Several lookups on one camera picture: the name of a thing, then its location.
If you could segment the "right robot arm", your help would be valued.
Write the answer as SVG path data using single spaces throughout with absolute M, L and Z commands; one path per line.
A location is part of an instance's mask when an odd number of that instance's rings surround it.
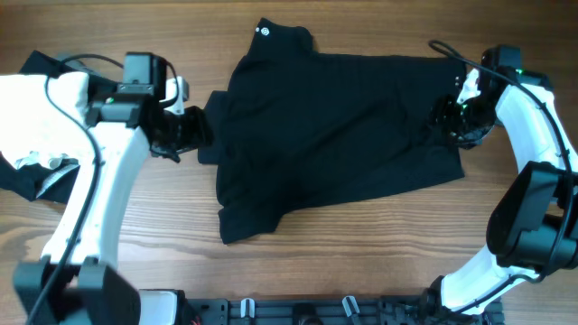
M 432 112 L 448 140 L 472 148 L 502 125 L 518 175 L 491 213 L 485 246 L 424 290 L 415 313 L 438 323 L 474 322 L 521 283 L 577 266 L 577 153 L 561 126 L 549 78 L 526 70 L 521 51 L 497 45 L 475 63 L 450 45 L 429 47 L 471 66 L 458 97 Z

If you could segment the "black folded garment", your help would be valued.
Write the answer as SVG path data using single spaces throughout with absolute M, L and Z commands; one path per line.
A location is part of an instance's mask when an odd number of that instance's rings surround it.
M 70 56 L 69 54 L 61 53 L 56 59 L 61 55 L 66 58 Z M 24 75 L 46 75 L 44 72 L 39 72 L 36 69 L 33 52 L 20 68 L 19 72 Z M 94 71 L 93 75 L 89 74 L 89 100 L 91 100 L 97 93 L 111 92 L 116 89 L 117 83 L 115 81 L 102 77 L 96 71 Z M 4 156 L 1 156 L 1 188 L 3 190 L 12 191 L 28 201 L 34 201 L 37 200 L 37 188 L 39 187 L 39 183 L 42 183 L 42 178 L 44 178 L 47 173 L 51 173 L 55 170 L 41 167 L 38 163 L 25 165 L 24 167 L 16 169 L 4 158 Z

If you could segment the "black t-shirt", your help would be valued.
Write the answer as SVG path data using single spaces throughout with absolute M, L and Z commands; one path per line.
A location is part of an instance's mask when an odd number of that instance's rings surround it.
M 204 108 L 214 142 L 198 159 L 217 166 L 222 242 L 272 233 L 295 210 L 460 179 L 430 113 L 464 74 L 447 58 L 321 53 L 307 29 L 260 20 Z

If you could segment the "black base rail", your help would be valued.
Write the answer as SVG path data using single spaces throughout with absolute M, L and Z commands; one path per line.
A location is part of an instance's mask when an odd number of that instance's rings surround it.
M 272 300 L 246 298 L 190 299 L 199 314 L 196 324 L 205 325 L 298 325 L 298 324 L 475 324 L 505 325 L 501 301 L 490 303 L 480 315 L 450 316 L 433 305 L 421 311 L 417 296 L 383 296 L 358 299 L 347 296 L 333 300 Z

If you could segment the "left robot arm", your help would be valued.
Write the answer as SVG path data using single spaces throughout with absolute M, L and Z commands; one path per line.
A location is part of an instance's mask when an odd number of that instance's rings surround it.
M 197 324 L 180 290 L 138 290 L 117 271 L 120 230 L 135 179 L 148 157 L 178 161 L 209 144 L 203 112 L 188 105 L 174 66 L 129 52 L 123 78 L 92 88 L 65 60 L 46 74 L 1 79 L 1 152 L 14 170 L 74 167 L 61 221 L 13 284 L 30 324 Z

